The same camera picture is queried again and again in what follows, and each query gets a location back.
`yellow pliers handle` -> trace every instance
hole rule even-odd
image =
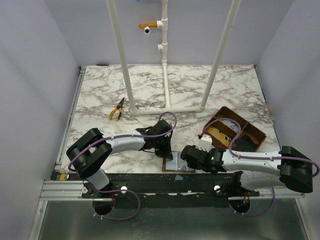
[[[114,116],[114,114],[115,114],[115,112],[116,112],[117,110],[118,110],[117,108],[115,108],[115,109],[112,110],[112,112],[110,113],[110,116],[109,116],[109,119],[110,119],[110,120],[112,120],[112,117]],[[116,117],[115,120],[118,121],[118,120],[120,119],[121,115],[122,115],[122,107],[119,108],[119,115]]]

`security camera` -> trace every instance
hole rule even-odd
[[[144,34],[149,34],[149,33],[151,32],[150,27],[146,26],[146,27],[143,29],[143,32],[144,32]]]

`metal screw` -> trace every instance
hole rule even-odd
[[[121,190],[128,190],[128,188],[126,186],[122,186]]]
[[[219,193],[221,191],[221,187],[219,185],[215,185],[213,190],[215,190],[216,193]]]
[[[88,189],[84,186],[83,188],[81,188],[81,192],[83,194],[86,194],[88,192]]]

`pliers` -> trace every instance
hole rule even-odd
[[[116,117],[116,121],[118,121],[122,115],[122,106],[124,104],[125,98],[122,98],[121,101],[118,103],[115,109],[112,110],[110,113],[109,119],[112,120],[112,117],[114,116],[114,113],[119,110],[119,115]]]

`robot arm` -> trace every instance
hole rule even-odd
[[[108,176],[101,169],[101,166],[111,154],[129,150],[143,151],[154,149],[154,153],[157,157],[173,159],[171,152],[172,134],[168,136],[152,137],[164,134],[170,129],[172,129],[172,126],[163,119],[158,121],[154,126],[137,128],[130,133],[103,135],[97,128],[92,128],[66,151],[66,155],[70,161],[77,158],[72,162],[72,165],[79,177],[81,179],[87,179],[96,189],[101,190],[110,182]],[[91,147],[83,154],[80,154],[88,148],[88,146],[99,140],[102,141],[95,144],[94,147]]]
[[[239,152],[232,155],[228,150],[212,148],[211,138],[204,135],[199,143],[187,145],[181,158],[187,161],[190,168],[203,170],[212,174],[219,172],[235,172],[235,182],[232,191],[253,191],[264,187],[286,186],[299,193],[313,191],[312,164],[301,161],[285,161],[279,157],[297,157],[308,159],[293,147],[284,146],[278,152]],[[222,191],[232,194],[227,187]]]

